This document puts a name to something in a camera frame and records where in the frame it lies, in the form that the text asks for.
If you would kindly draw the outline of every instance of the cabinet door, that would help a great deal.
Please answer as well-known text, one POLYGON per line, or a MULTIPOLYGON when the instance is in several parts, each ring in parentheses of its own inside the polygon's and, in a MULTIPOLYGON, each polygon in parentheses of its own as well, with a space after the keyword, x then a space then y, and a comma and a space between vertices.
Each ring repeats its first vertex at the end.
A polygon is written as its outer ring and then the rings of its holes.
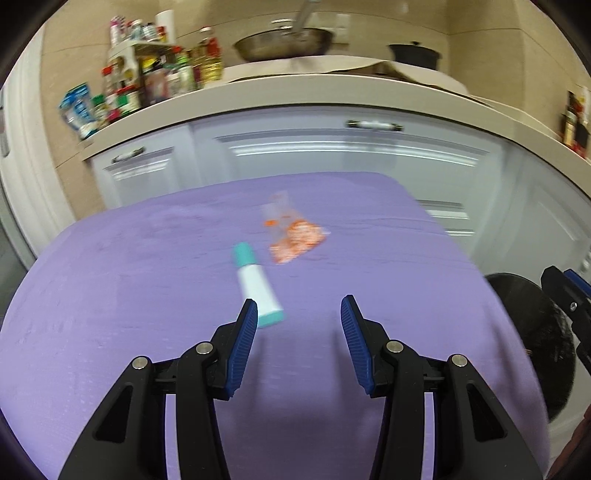
POLYGON ((131 140, 89 161, 107 208, 202 185, 188 125, 131 140), (145 151, 113 163, 115 157, 139 148, 145 151))
POLYGON ((411 113, 306 106, 232 113, 193 123, 206 183, 318 171, 370 171, 397 179, 472 252, 503 173, 504 142, 411 113), (348 128, 350 120, 403 132, 348 128))
POLYGON ((537 284, 546 267, 572 268, 591 247, 591 202, 543 160, 527 152, 514 198, 485 273, 511 272, 537 284))

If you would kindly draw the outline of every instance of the black round object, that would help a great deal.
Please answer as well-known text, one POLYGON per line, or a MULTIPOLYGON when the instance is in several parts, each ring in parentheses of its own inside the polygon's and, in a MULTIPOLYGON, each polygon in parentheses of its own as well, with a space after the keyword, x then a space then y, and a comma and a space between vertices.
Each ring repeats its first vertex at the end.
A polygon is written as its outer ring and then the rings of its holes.
POLYGON ((566 315, 538 285, 526 278, 495 273, 486 279, 528 350, 552 421, 566 406, 574 382, 573 332, 566 315))
POLYGON ((437 62, 441 58, 441 54, 430 48, 421 47, 418 41, 414 41, 410 45, 394 44, 389 47, 394 53, 395 61, 424 69, 437 70, 437 62))

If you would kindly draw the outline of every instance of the metal screw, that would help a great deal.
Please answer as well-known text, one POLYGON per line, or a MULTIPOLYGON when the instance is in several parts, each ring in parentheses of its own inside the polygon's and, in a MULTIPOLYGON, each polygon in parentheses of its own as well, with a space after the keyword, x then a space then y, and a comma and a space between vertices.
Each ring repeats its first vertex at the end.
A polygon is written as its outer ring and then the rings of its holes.
POLYGON ((463 355, 454 355, 452 357, 452 363, 456 367, 465 367, 468 364, 468 359, 463 355))
POLYGON ((213 345, 209 342, 201 342, 195 347, 195 350, 199 355, 206 355, 207 353, 211 353, 213 351, 213 345))
POLYGON ((386 343, 386 348, 389 352, 400 353, 402 350, 404 350, 404 345, 400 342, 397 342, 396 340, 390 340, 388 343, 386 343))
POLYGON ((131 362, 131 366, 136 370, 142 370, 146 365, 148 365, 148 359, 144 356, 138 356, 131 362))

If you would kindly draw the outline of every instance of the purple tablecloth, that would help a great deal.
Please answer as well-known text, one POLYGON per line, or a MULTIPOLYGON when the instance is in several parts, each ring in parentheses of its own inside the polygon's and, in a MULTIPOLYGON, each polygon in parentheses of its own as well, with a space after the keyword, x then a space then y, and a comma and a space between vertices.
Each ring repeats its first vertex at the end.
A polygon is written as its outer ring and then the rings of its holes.
MULTIPOLYGON (((339 319, 347 294, 420 355, 468 356, 546 468, 534 371, 476 267, 396 181, 331 173, 236 181, 111 210, 71 226, 43 253, 0 332, 0 407, 49 480, 134 356, 174 358, 236 318, 232 247, 242 241, 286 319, 257 332, 242 388, 216 403, 233 479, 368 477, 383 400, 356 382, 339 319), (286 265, 272 263, 262 225, 261 205, 279 190, 331 232, 286 265)), ((173 424, 170 410, 168 464, 178 480, 173 424)))

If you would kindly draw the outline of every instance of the paper towel roll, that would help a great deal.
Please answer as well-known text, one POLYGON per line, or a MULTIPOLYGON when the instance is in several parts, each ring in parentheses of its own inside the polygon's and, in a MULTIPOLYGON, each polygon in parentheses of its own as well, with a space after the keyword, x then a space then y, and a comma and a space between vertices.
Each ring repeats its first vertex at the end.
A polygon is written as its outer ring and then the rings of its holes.
POLYGON ((176 44, 177 33, 174 29, 174 10, 165 10, 156 14, 156 25, 166 28, 166 42, 176 44))

